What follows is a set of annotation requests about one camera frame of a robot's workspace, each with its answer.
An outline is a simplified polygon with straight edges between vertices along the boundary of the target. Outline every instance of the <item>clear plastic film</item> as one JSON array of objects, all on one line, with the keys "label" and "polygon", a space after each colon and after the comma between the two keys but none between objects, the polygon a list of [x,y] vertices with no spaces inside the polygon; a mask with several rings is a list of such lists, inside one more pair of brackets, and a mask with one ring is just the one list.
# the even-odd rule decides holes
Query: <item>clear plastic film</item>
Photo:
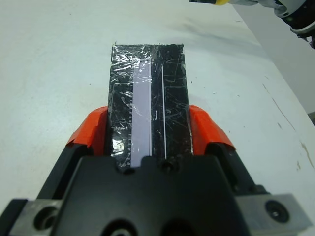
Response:
[{"label": "clear plastic film", "polygon": [[183,48],[113,46],[107,137],[119,167],[192,154]]}]

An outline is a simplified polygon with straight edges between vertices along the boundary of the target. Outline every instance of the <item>black object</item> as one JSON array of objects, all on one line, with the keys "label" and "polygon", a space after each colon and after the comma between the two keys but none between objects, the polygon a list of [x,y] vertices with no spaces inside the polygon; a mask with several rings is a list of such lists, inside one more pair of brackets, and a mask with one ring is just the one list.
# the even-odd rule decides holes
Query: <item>black object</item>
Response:
[{"label": "black object", "polygon": [[236,196],[268,193],[262,185],[254,183],[234,147],[224,143],[209,143],[205,154],[218,158]]},{"label": "black object", "polygon": [[215,4],[217,0],[189,0],[189,2],[199,2],[199,3],[211,3]]},{"label": "black object", "polygon": [[[152,46],[152,156],[192,155],[183,45]],[[165,109],[163,109],[163,92]],[[164,123],[166,143],[164,143]]]},{"label": "black object", "polygon": [[10,201],[0,217],[0,236],[9,234],[27,201],[26,199],[13,199]]},{"label": "black object", "polygon": [[170,173],[151,157],[130,175],[115,166],[82,158],[53,236],[250,235],[215,156],[183,158]]},{"label": "black object", "polygon": [[306,0],[299,9],[282,19],[294,30],[299,30],[310,25],[315,21],[315,1]]},{"label": "black object", "polygon": [[83,144],[68,144],[55,163],[38,199],[62,199],[79,159],[85,155],[93,155],[91,148]]},{"label": "black object", "polygon": [[170,156],[192,155],[189,102],[183,45],[115,45],[110,70],[107,143],[105,154],[118,167],[131,163],[134,70],[148,60],[151,72],[151,151],[159,161]]}]

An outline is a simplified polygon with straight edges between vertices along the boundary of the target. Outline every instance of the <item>white table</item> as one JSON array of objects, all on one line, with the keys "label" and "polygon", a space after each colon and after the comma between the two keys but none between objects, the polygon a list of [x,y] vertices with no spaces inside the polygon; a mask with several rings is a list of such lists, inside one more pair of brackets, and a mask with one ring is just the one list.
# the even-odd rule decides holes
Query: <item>white table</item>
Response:
[{"label": "white table", "polygon": [[315,223],[315,128],[234,8],[188,0],[0,0],[0,211],[35,198],[72,132],[107,104],[115,41],[183,43],[190,104],[256,183],[293,193]]}]

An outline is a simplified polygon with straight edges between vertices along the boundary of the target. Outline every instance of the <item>screw hole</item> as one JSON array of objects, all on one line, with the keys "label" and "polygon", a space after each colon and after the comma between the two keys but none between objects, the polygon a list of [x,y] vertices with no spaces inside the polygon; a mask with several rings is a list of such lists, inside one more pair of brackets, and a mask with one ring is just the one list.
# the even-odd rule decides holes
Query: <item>screw hole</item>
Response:
[{"label": "screw hole", "polygon": [[130,222],[120,219],[106,226],[102,236],[137,236],[137,232]]},{"label": "screw hole", "polygon": [[169,163],[169,162],[164,162],[162,164],[162,170],[165,172],[165,173],[171,173],[175,170],[175,167],[172,163]]},{"label": "screw hole", "polygon": [[46,230],[53,226],[58,210],[54,206],[47,206],[40,210],[34,218],[34,226],[37,230]]},{"label": "screw hole", "polygon": [[270,200],[265,205],[268,215],[277,222],[286,223],[289,221],[289,213],[279,202]]}]

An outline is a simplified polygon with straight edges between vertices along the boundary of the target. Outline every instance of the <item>white line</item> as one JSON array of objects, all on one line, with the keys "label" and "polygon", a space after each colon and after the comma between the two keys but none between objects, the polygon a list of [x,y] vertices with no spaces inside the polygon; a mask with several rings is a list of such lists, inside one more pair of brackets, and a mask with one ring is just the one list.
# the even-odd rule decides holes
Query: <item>white line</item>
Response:
[{"label": "white line", "polygon": [[164,97],[164,71],[162,66],[162,94],[163,94],[163,118],[164,118],[164,150],[165,150],[165,159],[166,159],[166,131],[165,131],[165,97]]}]

